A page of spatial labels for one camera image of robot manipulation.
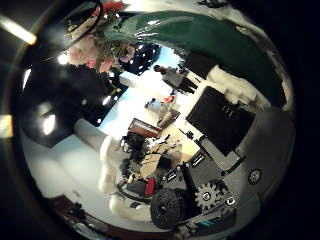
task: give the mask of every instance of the wire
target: wire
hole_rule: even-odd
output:
[[[69,49],[70,47],[72,47],[74,44],[78,43],[79,41],[81,41],[84,37],[86,37],[89,33],[91,33],[91,31],[98,25],[99,21],[101,20],[102,18],[102,15],[103,15],[103,5],[102,3],[100,2],[100,0],[86,0],[87,2],[95,2],[96,3],[96,7],[98,6],[99,7],[99,15],[96,19],[96,21],[88,28],[87,31],[85,31],[84,33],[82,33],[80,35],[80,37],[78,37],[76,40],[74,40],[73,42],[69,43],[67,45],[67,47],[65,47],[62,51],[66,51],[67,49]]]
[[[134,201],[143,202],[143,203],[146,203],[146,204],[150,204],[150,203],[151,203],[151,199],[149,199],[149,198],[135,197],[135,196],[132,196],[132,195],[126,193],[125,191],[123,191],[122,187],[123,187],[126,183],[127,183],[127,181],[126,181],[126,180],[123,180],[122,182],[120,182],[120,183],[117,184],[117,188],[118,188],[118,190],[119,190],[119,192],[120,192],[121,194],[123,194],[125,197],[130,198],[130,199],[132,199],[132,200],[134,200]]]

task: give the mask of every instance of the fisheye lens view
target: fisheye lens view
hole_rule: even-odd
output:
[[[15,136],[59,220],[86,239],[218,240],[259,216],[296,134],[291,77],[261,26],[227,0],[47,13],[34,35],[0,20],[28,46]]]

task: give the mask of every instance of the dark background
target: dark background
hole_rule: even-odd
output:
[[[54,1],[2,1],[0,12],[30,29]],[[279,48],[292,77],[297,101],[297,139],[292,164],[277,195],[262,214],[234,239],[307,239],[318,235],[319,212],[319,27],[316,1],[232,1],[261,25]],[[8,72],[21,44],[0,30],[0,114],[15,112],[14,98],[5,98]],[[0,234],[8,238],[72,239],[45,206],[30,193],[26,173],[15,161],[23,159],[17,139],[0,141]]]

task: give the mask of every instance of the green cloth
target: green cloth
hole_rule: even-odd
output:
[[[212,57],[222,69],[254,85],[272,105],[285,103],[281,81],[267,55],[250,37],[214,18],[182,11],[152,12],[129,18],[120,32],[106,28],[105,36]]]

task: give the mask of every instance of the gear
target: gear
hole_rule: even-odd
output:
[[[220,190],[215,184],[202,184],[195,193],[197,206],[201,207],[202,210],[209,210],[212,207],[216,207],[218,203],[223,200],[225,193],[225,189]]]

